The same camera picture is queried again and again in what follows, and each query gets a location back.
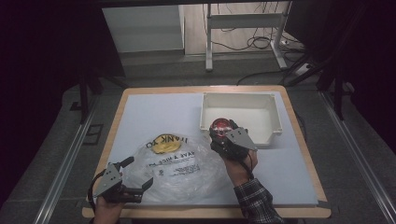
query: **person's hand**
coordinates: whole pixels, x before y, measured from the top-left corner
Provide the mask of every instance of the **person's hand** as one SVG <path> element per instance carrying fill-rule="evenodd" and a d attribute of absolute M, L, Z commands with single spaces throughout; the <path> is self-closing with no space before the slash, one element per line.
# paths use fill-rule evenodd
<path fill-rule="evenodd" d="M 249 181 L 250 175 L 239 161 L 229 160 L 224 157 L 221 158 L 224 160 L 227 174 L 235 187 L 241 186 Z M 248 155 L 243 160 L 243 162 L 247 165 L 250 171 L 253 171 L 258 162 L 257 152 L 254 150 L 249 150 Z"/>
<path fill-rule="evenodd" d="M 96 211 L 94 224 L 114 224 L 116 223 L 125 203 L 108 203 L 103 197 L 96 199 Z"/>

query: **white tray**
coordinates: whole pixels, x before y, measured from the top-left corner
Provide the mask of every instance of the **white tray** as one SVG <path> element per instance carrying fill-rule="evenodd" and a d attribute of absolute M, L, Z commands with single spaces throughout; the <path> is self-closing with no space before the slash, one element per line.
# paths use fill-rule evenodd
<path fill-rule="evenodd" d="M 201 130 L 208 135 L 210 125 L 219 118 L 232 119 L 248 129 L 258 148 L 269 146 L 274 135 L 283 131 L 273 94 L 205 92 Z"/>

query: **table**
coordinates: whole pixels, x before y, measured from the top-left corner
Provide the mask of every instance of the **table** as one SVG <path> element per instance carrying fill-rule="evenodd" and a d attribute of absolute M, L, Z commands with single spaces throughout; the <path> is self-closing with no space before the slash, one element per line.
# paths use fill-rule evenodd
<path fill-rule="evenodd" d="M 131 94 L 162 94 L 162 93 L 195 93 L 195 92 L 254 92 L 254 91 L 279 91 L 282 100 L 287 109 L 292 128 L 296 134 L 300 150 L 304 157 L 304 162 L 308 173 L 313 182 L 315 192 L 317 194 L 319 204 L 315 207 L 281 207 L 277 208 L 276 211 L 284 218 L 326 218 L 331 214 L 330 208 L 322 206 L 327 204 L 327 198 L 324 194 L 323 188 L 318 179 L 318 174 L 316 172 L 314 163 L 310 157 L 308 148 L 304 141 L 303 134 L 300 130 L 297 118 L 294 115 L 290 99 L 284 87 L 281 86 L 210 86 L 210 87 L 167 87 L 167 88 L 136 88 L 127 89 L 123 93 L 119 108 L 117 110 L 116 116 L 113 120 L 109 135 L 106 140 L 105 148 L 103 150 L 102 156 L 99 160 L 96 174 L 101 172 L 107 163 L 108 156 L 110 154 L 111 148 L 114 144 L 117 129 L 120 125 L 120 119 L 125 107 L 125 103 L 128 96 Z M 93 212 L 90 207 L 84 207 L 82 209 L 82 215 L 84 217 L 93 217 Z M 241 218 L 242 213 L 239 208 L 230 207 L 129 207 L 125 206 L 122 210 L 120 217 L 130 217 L 130 218 Z"/>

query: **floor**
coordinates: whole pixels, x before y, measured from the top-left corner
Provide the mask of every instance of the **floor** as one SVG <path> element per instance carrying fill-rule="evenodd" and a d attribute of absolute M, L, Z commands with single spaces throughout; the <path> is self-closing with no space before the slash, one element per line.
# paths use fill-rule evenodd
<path fill-rule="evenodd" d="M 246 10 L 255 10 L 253 5 Z M 227 7 L 220 8 L 227 12 Z M 242 47 L 245 38 L 234 47 Z M 205 71 L 205 55 L 202 45 L 186 55 L 174 52 L 157 52 L 155 54 L 122 54 L 120 56 L 126 77 L 118 81 L 129 87 L 161 86 L 201 86 L 201 85 L 276 85 L 282 80 L 282 73 L 274 55 L 269 50 L 250 53 L 227 53 L 227 49 L 215 49 L 219 52 L 214 59 L 214 70 Z M 301 53 L 288 54 L 289 66 Z M 323 96 L 317 91 L 315 83 L 318 75 L 306 79 L 294 87 L 287 88 L 293 109 L 301 118 L 301 127 L 311 157 L 316 166 L 318 177 L 332 209 L 332 215 L 325 219 L 305 218 L 294 223 L 392 223 L 385 216 L 378 200 L 378 193 L 372 188 L 370 179 L 361 169 L 354 151 L 342 135 L 336 120 Z M 70 170 L 61 179 L 63 186 L 51 189 L 58 170 L 63 167 L 64 158 L 76 143 L 76 134 L 80 132 L 80 112 L 73 110 L 74 102 L 79 102 L 78 86 L 64 93 L 63 107 L 54 122 L 47 138 L 17 187 L 4 203 L 0 211 L 0 223 L 32 223 L 43 204 L 50 205 L 49 213 L 40 220 L 47 223 L 88 223 L 89 219 L 81 215 L 81 209 L 88 206 L 85 202 L 87 189 L 91 183 L 98 160 L 108 135 L 109 128 L 119 105 L 123 88 L 120 83 L 100 78 L 104 92 L 90 96 L 94 113 L 91 116 L 92 132 L 94 127 L 101 127 L 99 138 L 88 134 L 81 139 Z M 332 89 L 324 92 L 332 99 Z M 365 160 L 364 167 L 370 168 L 385 196 L 391 202 L 396 201 L 396 156 L 387 144 L 360 115 L 348 96 L 343 99 L 344 124 L 353 136 L 354 143 Z M 53 202 L 49 194 L 58 194 Z M 121 223 L 192 223 L 202 220 L 122 220 Z M 205 220 L 209 223 L 240 223 L 241 220 Z"/>

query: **plastic bag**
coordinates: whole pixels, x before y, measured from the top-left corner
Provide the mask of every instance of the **plastic bag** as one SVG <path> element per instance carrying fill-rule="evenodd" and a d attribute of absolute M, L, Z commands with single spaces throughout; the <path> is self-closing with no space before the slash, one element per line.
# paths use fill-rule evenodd
<path fill-rule="evenodd" d="M 180 142 L 177 150 L 163 154 L 153 151 L 161 141 L 175 139 Z M 140 188 L 153 177 L 153 185 L 144 193 L 142 203 L 199 201 L 227 183 L 224 162 L 204 137 L 168 134 L 148 141 L 133 156 L 134 162 L 123 170 L 123 184 Z"/>

